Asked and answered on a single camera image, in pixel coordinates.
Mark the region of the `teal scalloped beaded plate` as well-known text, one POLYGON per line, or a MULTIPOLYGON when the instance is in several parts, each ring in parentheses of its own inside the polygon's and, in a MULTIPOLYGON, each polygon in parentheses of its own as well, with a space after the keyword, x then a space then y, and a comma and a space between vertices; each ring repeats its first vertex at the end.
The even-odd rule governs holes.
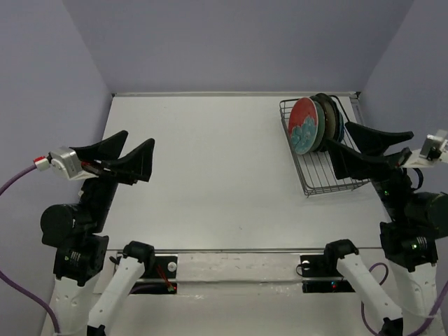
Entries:
POLYGON ((341 103, 338 103, 338 109, 339 109, 339 139, 338 141, 342 143, 344 141, 345 137, 345 126, 344 122, 346 121, 346 112, 344 110, 344 107, 341 105, 341 103))

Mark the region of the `dark teal blossom plate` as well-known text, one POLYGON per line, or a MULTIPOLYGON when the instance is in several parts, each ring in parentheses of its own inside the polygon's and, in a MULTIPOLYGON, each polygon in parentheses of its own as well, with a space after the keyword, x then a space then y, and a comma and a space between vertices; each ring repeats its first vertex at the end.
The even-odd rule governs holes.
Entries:
POLYGON ((333 135, 335 133, 335 119, 333 117, 333 111, 327 105, 325 102, 323 102, 325 105, 325 115, 326 115, 326 122, 325 122, 325 137, 326 139, 333 139, 333 135))

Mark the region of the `mint green flower plate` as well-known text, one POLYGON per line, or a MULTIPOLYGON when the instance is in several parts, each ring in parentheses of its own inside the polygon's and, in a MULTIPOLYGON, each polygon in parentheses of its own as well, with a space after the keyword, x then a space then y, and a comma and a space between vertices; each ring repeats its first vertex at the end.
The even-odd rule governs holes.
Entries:
POLYGON ((323 140, 323 136, 325 134, 326 119, 325 119, 325 112, 322 108, 322 105, 315 98, 312 98, 311 100, 314 102, 314 105, 316 107, 317 118, 318 118, 316 140, 312 147, 312 151, 316 152, 320 148, 321 142, 323 140))

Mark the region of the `grey rimmed cream plate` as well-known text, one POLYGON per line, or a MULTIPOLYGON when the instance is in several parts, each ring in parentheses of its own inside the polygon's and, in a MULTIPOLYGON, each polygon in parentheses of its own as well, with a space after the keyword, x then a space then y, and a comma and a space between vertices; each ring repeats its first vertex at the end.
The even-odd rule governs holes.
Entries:
POLYGON ((327 105, 329 105, 329 107, 332 109, 332 114, 333 117, 335 119, 335 133, 333 135, 333 139, 336 141, 340 140, 340 135, 341 135, 341 131, 340 131, 340 112, 337 109, 335 103, 333 102, 333 100, 325 93, 318 93, 316 95, 318 98, 322 99, 327 105))

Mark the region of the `red and blue floral plate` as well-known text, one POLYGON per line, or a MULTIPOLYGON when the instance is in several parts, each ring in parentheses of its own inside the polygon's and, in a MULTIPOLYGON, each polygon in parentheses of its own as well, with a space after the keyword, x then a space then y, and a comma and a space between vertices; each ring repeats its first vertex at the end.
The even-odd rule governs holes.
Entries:
POLYGON ((295 153, 308 153, 316 141, 317 132, 316 106, 310 98, 300 98, 292 107, 288 121, 288 133, 295 153))

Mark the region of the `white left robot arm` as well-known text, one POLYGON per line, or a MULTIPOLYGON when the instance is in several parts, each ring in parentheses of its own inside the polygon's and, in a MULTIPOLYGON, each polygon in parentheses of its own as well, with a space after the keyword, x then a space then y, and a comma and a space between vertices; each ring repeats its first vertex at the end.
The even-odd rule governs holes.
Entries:
POLYGON ((42 242, 55 248, 56 335, 107 335, 118 308, 140 277, 155 268, 153 246, 131 241, 118 269, 96 303, 92 302, 106 257, 109 237, 102 235, 116 190, 149 181, 155 140, 149 138, 127 155, 122 130, 85 147, 61 147, 35 161, 69 181, 82 180, 75 204, 55 204, 41 215, 42 242))

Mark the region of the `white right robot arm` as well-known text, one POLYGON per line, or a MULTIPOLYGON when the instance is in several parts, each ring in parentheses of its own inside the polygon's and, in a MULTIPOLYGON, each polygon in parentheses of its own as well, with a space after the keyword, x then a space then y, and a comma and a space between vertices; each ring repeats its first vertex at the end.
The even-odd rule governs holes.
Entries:
POLYGON ((348 239, 325 246, 322 266, 341 274, 372 317, 380 335, 444 335, 440 306, 447 294, 438 289, 436 241, 447 236, 447 194, 413 186, 408 170, 420 172, 447 161, 447 133, 428 135, 417 150, 390 154, 391 146, 408 141, 412 132, 382 132, 348 122, 355 146, 326 143, 338 179, 369 180, 390 220, 380 223, 380 242, 393 273, 398 299, 392 300, 363 263, 348 239))

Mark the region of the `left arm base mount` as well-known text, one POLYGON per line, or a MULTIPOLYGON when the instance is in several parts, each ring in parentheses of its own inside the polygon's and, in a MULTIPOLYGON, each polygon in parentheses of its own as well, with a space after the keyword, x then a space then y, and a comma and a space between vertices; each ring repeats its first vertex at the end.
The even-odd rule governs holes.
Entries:
POLYGON ((175 295, 178 284, 176 280, 178 256, 175 254, 156 254, 155 264, 133 285, 130 294, 135 295, 175 295))

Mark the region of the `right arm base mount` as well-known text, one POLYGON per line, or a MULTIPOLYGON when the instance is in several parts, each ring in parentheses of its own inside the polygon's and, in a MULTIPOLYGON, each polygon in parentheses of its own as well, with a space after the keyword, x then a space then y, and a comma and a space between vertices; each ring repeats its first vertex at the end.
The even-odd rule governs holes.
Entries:
POLYGON ((302 280, 302 292, 305 294, 355 292, 351 284, 328 265, 323 254, 301 255, 295 271, 302 280))

